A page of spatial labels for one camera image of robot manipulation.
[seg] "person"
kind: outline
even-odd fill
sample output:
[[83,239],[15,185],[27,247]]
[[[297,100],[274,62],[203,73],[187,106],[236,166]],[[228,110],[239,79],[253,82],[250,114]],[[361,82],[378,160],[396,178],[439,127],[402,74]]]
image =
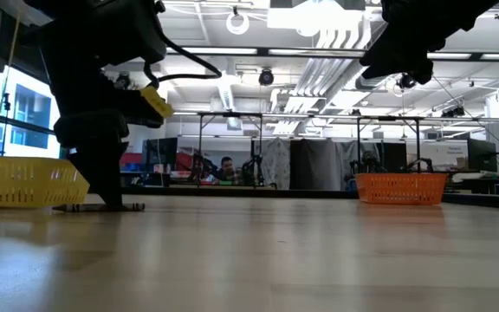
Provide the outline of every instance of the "person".
[[242,174],[234,168],[232,158],[225,156],[221,159],[221,169],[219,170],[221,181],[231,181],[233,185],[242,184]]

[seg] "ceiling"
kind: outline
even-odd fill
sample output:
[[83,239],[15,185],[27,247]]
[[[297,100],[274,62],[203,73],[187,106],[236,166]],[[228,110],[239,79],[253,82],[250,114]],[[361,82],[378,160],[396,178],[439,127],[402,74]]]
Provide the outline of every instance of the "ceiling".
[[[48,21],[47,17],[22,6],[21,3],[22,0],[0,0],[0,6],[11,14],[15,15],[20,10],[26,23],[41,24]],[[204,3],[192,5],[186,1],[175,5],[174,1],[170,0],[165,2],[168,10],[159,15],[159,20],[166,35],[180,46],[312,48],[320,40],[319,35],[305,37],[294,29],[268,28],[266,20],[269,1],[260,0],[253,3],[252,8],[244,5],[238,8],[240,13],[254,16],[249,18],[249,29],[242,35],[234,35],[226,27],[226,20],[231,12],[230,6],[210,7]],[[383,23],[378,10],[369,9],[368,13],[372,19],[371,31],[374,38],[381,33]],[[459,31],[450,37],[444,51],[499,52],[499,20],[492,15],[494,12],[477,19],[476,27],[470,32]],[[240,23],[237,19],[241,18],[235,17],[234,24]],[[289,57],[217,55],[202,58],[221,70],[233,68],[237,74],[242,74],[240,80],[231,86],[235,106],[240,98],[268,101],[276,88],[293,89],[309,63],[306,58]],[[107,72],[116,75],[120,71],[129,71],[131,77],[139,85],[143,85],[147,83],[147,79],[141,72],[143,64],[139,61],[133,60],[123,66],[107,68]],[[259,86],[257,79],[262,68],[272,69],[275,75],[273,86]],[[169,55],[159,64],[157,71],[160,75],[204,73],[201,66],[178,55]],[[346,74],[342,73],[337,81],[344,79]],[[419,86],[403,97],[396,96],[390,83],[384,81],[377,92],[370,93],[362,101],[350,103],[350,106],[362,109],[363,114],[428,114],[433,107],[450,101],[451,94],[453,97],[463,98],[466,109],[477,116],[484,113],[484,98],[494,93],[493,88],[499,87],[499,62],[435,62],[434,76],[437,81]],[[474,87],[470,86],[471,81],[475,82]],[[206,109],[212,99],[220,99],[216,81],[178,80],[164,85],[168,92],[168,101],[177,110],[199,111]],[[325,114],[340,113],[343,111],[339,109],[325,110]]]

